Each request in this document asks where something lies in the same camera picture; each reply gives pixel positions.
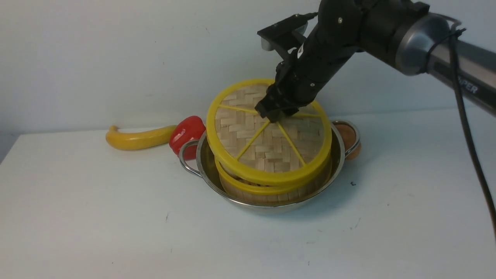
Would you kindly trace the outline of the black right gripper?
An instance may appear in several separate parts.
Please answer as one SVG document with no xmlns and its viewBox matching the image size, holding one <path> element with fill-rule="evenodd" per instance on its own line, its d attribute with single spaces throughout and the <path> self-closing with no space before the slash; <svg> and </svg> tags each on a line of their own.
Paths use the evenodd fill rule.
<svg viewBox="0 0 496 279">
<path fill-rule="evenodd" d="M 274 89 L 255 105 L 259 116 L 269 122 L 293 116 L 295 109 L 314 101 L 353 55 L 352 45 L 332 43 L 320 24 L 313 28 L 300 50 L 301 54 L 291 54 L 290 67 L 281 71 Z"/>
</svg>

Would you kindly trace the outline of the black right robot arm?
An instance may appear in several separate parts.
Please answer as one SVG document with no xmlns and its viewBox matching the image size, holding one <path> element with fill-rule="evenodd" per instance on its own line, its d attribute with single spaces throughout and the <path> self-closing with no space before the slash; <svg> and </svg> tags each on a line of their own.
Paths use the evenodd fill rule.
<svg viewBox="0 0 496 279">
<path fill-rule="evenodd" d="M 487 112 L 495 113 L 495 53 L 459 40 L 460 21 L 411 0 L 322 0 L 257 33 L 262 48 L 283 59 L 275 82 L 255 105 L 262 118 L 293 116 L 357 52 L 406 76 L 430 74 Z"/>
</svg>

